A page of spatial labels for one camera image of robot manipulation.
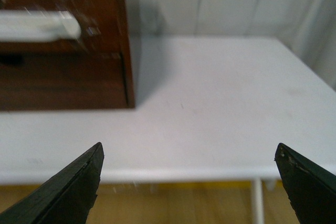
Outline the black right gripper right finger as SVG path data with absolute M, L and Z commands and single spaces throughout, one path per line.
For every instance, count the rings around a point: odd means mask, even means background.
M 335 175 L 279 143 L 275 162 L 300 223 L 335 223 Z

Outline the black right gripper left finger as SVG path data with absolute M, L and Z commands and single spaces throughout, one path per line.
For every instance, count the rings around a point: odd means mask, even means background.
M 98 142 L 2 212 L 1 223 L 86 223 L 96 201 L 103 160 Z

